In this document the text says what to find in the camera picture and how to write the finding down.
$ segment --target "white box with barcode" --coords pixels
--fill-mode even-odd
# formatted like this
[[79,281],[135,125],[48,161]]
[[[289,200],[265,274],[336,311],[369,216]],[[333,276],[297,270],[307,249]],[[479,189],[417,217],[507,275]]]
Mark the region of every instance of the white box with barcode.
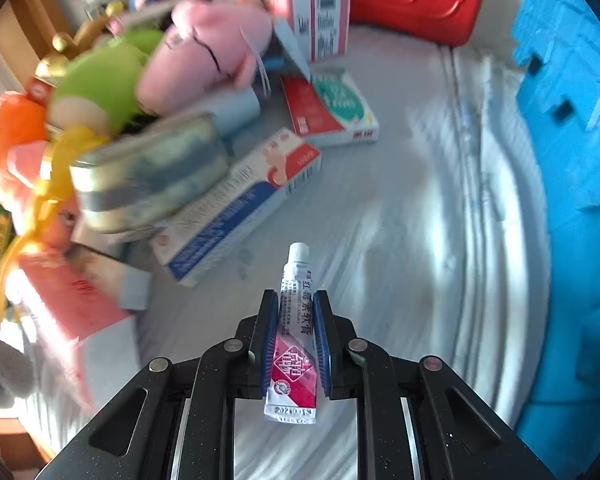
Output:
[[284,128],[173,216],[151,244],[174,279],[195,286],[290,195],[320,172],[322,155]]
[[351,0],[269,0],[286,18],[308,61],[344,54],[349,39]]

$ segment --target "blue stripe on box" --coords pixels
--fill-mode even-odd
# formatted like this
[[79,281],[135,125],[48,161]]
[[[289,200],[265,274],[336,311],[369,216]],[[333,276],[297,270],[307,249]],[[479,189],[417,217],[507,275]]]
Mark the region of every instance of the blue stripe on box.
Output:
[[269,182],[258,182],[233,200],[169,262],[168,267],[174,278],[177,280],[184,278],[216,245],[276,191]]

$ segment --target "pink diamond logo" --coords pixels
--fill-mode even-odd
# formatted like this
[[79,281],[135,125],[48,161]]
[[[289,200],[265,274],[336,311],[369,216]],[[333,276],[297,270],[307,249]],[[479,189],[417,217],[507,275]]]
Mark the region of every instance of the pink diamond logo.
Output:
[[314,362],[298,346],[290,346],[278,357],[274,364],[288,377],[290,381],[297,381],[307,371],[314,367]]

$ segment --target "white fabric sheet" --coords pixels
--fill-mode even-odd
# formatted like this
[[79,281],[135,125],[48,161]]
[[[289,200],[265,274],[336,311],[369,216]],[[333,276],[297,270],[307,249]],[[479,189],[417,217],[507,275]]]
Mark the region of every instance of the white fabric sheet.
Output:
[[[468,48],[452,55],[367,27],[353,27],[349,52],[329,63],[350,71],[381,139],[325,149],[319,178],[195,289],[175,285],[137,244],[131,262],[155,275],[151,307],[138,314],[141,361],[187,360],[231,337],[280,285],[289,244],[303,241],[316,288],[359,336],[411,360],[439,355],[512,424],[538,363],[549,275],[519,76]],[[235,139],[235,155],[283,125],[278,97]],[[356,478],[355,404],[318,402],[312,427],[266,422],[261,402],[239,402],[235,477]]]

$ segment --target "metal screw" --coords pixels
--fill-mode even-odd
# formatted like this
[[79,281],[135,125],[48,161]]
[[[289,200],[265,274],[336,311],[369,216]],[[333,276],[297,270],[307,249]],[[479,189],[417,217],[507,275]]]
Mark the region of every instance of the metal screw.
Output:
[[228,341],[224,342],[224,349],[227,352],[237,352],[238,350],[242,349],[242,341],[239,339],[229,339]]
[[163,372],[169,367],[169,362],[164,357],[157,357],[149,363],[152,372]]
[[369,343],[367,343],[364,339],[360,339],[359,337],[349,341],[349,348],[351,348],[354,352],[363,352],[368,346]]
[[430,372],[437,372],[442,369],[442,361],[435,356],[429,356],[424,359],[424,367]]

